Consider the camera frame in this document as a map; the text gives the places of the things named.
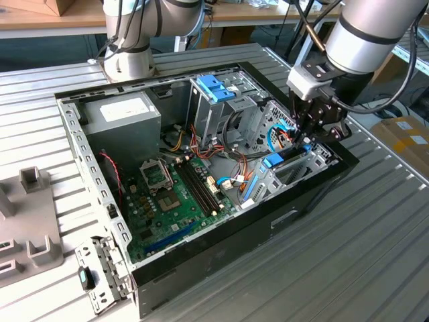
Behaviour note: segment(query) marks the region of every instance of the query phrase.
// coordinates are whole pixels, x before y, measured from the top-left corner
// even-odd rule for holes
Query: yellow wire
[[[184,131],[180,131],[179,140],[178,140],[176,146],[174,146],[174,148],[170,149],[171,152],[175,152],[175,151],[180,149],[180,146],[182,145],[182,137],[183,137],[184,133],[185,133]]]

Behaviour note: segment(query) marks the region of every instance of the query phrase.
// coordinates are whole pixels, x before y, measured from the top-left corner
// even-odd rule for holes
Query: green circuit board
[[[201,160],[194,158],[189,161],[201,181],[208,189],[205,178],[210,174],[204,167]],[[132,234],[131,243],[128,245],[128,252],[133,263],[140,262],[144,258],[153,255],[170,244],[174,244],[189,235],[196,233],[213,223],[233,214],[236,209],[232,202],[225,197],[214,196],[218,203],[224,208],[216,215],[204,214],[190,190],[176,172],[173,164],[167,164],[166,168],[172,177],[174,185],[172,190],[159,190],[156,195],[151,195],[146,183],[140,174],[125,180],[126,194],[124,194],[123,211],[127,213],[127,226]],[[136,186],[136,191],[131,193],[129,183]],[[181,233],[180,237],[172,238],[176,233]],[[172,238],[170,243],[151,250],[151,246],[166,238]]]

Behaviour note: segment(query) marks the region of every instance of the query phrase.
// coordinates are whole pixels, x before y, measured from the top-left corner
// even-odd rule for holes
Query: gray plastic holder
[[[63,260],[49,174],[32,167],[0,181],[0,288]]]

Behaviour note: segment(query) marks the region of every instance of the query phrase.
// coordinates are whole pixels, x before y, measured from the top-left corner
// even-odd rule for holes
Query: wooden shelf
[[[339,15],[339,8],[328,17]],[[257,21],[283,19],[286,10],[273,6],[269,9],[256,9],[241,3],[219,3],[213,6],[213,21]],[[319,12],[310,13],[315,18]],[[298,12],[291,9],[288,19],[299,19]],[[30,11],[0,7],[0,30],[31,30],[48,28],[104,27],[105,14],[99,0],[76,0],[62,17],[43,15]]]

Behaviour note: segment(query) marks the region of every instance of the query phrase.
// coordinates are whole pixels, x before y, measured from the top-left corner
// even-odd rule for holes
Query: aluminum extrusion table
[[[248,60],[286,91],[288,66],[257,44],[161,54],[161,73]],[[46,169],[63,265],[0,289],[0,321],[136,321],[123,301],[96,317],[73,249],[104,235],[52,93],[105,84],[98,66],[0,74],[0,178]],[[165,304],[147,321],[416,321],[429,315],[429,193],[352,119],[359,165],[308,216]]]

